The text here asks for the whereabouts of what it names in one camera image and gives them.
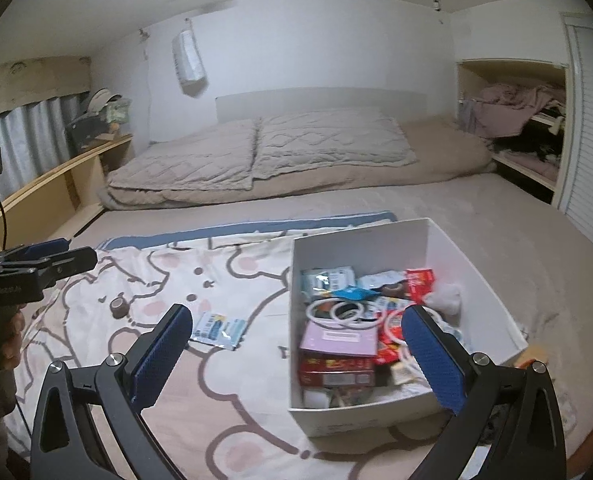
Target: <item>wooden shelf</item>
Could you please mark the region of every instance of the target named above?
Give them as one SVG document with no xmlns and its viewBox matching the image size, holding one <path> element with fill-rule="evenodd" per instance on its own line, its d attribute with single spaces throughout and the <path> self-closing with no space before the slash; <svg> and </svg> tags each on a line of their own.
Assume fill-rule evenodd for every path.
<svg viewBox="0 0 593 480">
<path fill-rule="evenodd" d="M 546 114 L 533 115 L 532 121 L 547 124 L 548 126 L 554 126 L 556 124 L 556 119 Z M 563 122 L 561 123 L 561 130 L 565 130 L 565 119 L 563 119 Z"/>
<path fill-rule="evenodd" d="M 103 206 L 100 203 L 90 204 L 79 208 L 73 217 L 49 235 L 48 240 L 53 240 L 55 238 L 66 238 L 67 240 L 71 240 L 78 231 L 83 229 L 101 213 L 103 213 Z"/>
<path fill-rule="evenodd" d="M 105 185 L 104 170 L 114 170 L 125 162 L 131 139 L 122 136 L 81 153 L 7 197 L 3 201 L 7 247 L 53 238 L 71 240 L 101 214 L 97 191 Z M 0 211 L 0 251 L 3 231 Z"/>
<path fill-rule="evenodd" d="M 518 173 L 524 174 L 525 176 L 538 182 L 542 186 L 545 186 L 547 189 L 550 189 L 552 191 L 554 191 L 556 189 L 556 182 L 552 182 L 551 180 L 545 178 L 541 174 L 536 173 L 534 170 L 530 170 L 529 168 L 526 168 L 525 166 L 516 164 L 513 160 L 509 160 L 504 155 L 502 155 L 502 153 L 494 153 L 492 155 L 492 158 L 495 161 L 499 162 L 500 164 L 504 164 L 505 166 L 518 171 Z"/>
</svg>

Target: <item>storage box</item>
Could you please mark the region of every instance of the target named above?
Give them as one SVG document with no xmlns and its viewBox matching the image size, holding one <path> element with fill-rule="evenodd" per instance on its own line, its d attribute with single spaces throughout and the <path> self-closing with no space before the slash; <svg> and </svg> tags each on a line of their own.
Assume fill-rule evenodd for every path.
<svg viewBox="0 0 593 480">
<path fill-rule="evenodd" d="M 506 364 L 527 347 L 499 297 L 457 245 L 431 219 L 297 238 L 292 255 L 289 317 L 289 412 L 308 436 L 387 427 L 440 410 L 432 393 L 346 408 L 310 410 L 303 407 L 298 380 L 299 343 L 307 317 L 301 294 L 301 272 L 340 266 L 352 266 L 357 277 L 384 270 L 430 267 L 434 269 L 436 283 L 457 283 L 461 287 L 461 314 L 459 319 L 449 319 L 449 322 L 462 330 L 472 351 L 485 352 L 496 364 Z"/>
</svg>

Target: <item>curtain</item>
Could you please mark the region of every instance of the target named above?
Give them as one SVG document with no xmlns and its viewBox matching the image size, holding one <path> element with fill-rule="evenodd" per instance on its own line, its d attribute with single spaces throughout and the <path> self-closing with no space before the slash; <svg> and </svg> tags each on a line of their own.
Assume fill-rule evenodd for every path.
<svg viewBox="0 0 593 480">
<path fill-rule="evenodd" d="M 83 96 L 55 97 L 0 115 L 1 200 L 74 155 L 65 125 L 79 115 Z"/>
</svg>

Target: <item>gray pillow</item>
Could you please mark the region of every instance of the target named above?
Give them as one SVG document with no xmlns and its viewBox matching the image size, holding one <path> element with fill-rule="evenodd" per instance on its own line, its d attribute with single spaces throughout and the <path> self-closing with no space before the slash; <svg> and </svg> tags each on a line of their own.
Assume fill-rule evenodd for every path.
<svg viewBox="0 0 593 480">
<path fill-rule="evenodd" d="M 215 191 L 252 189 L 258 121 L 216 124 L 160 142 L 108 175 L 115 189 Z"/>
<path fill-rule="evenodd" d="M 263 118 L 252 176 L 326 166 L 406 166 L 417 160 L 398 123 L 377 108 L 335 108 Z"/>
</svg>

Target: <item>human hand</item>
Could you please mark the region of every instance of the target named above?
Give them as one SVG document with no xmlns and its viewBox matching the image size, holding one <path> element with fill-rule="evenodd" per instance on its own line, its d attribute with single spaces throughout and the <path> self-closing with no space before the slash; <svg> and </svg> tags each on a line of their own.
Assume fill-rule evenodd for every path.
<svg viewBox="0 0 593 480">
<path fill-rule="evenodd" d="M 1 346 L 1 354 L 3 354 L 3 368 L 5 370 L 14 370 L 14 368 L 20 364 L 20 345 L 23 340 L 21 333 L 23 332 L 24 328 L 25 318 L 23 317 L 22 313 L 17 312 L 10 320 L 10 324 L 8 326 L 9 332 L 13 333 L 14 335 L 11 336 Z"/>
</svg>

